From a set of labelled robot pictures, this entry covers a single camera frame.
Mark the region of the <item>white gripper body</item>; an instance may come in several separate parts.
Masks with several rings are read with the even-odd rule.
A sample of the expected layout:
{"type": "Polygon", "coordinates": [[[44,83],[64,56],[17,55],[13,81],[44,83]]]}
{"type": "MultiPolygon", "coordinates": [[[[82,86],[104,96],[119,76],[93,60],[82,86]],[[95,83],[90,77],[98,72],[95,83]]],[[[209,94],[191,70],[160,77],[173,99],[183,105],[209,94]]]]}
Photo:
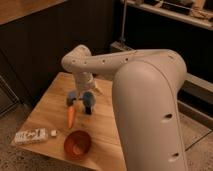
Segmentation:
{"type": "Polygon", "coordinates": [[[101,92],[101,89],[98,87],[98,84],[91,73],[74,73],[73,76],[78,96],[89,90],[93,90],[98,93],[101,92]]]}

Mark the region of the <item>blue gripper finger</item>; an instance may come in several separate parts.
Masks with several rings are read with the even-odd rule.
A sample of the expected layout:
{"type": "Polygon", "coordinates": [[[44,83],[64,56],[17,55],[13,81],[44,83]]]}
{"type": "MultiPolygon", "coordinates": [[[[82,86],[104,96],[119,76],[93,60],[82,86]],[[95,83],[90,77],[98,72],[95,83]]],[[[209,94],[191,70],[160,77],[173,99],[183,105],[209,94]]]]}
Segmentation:
{"type": "Polygon", "coordinates": [[[70,91],[66,98],[66,104],[68,106],[72,106],[76,99],[77,99],[77,93],[75,91],[70,91]]]}
{"type": "Polygon", "coordinates": [[[83,94],[83,105],[85,107],[85,113],[91,115],[93,106],[95,105],[95,96],[87,91],[83,94]]]}

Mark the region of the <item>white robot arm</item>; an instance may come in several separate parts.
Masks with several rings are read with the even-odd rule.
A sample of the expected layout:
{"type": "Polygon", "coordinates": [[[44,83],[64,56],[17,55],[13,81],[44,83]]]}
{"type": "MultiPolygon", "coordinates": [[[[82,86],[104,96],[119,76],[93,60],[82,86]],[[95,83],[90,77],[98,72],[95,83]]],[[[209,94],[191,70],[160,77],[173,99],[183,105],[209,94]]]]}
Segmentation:
{"type": "Polygon", "coordinates": [[[127,171],[188,171],[177,94],[183,58],[170,49],[93,55],[79,45],[61,60],[79,91],[93,74],[112,74],[112,104],[127,171]]]}

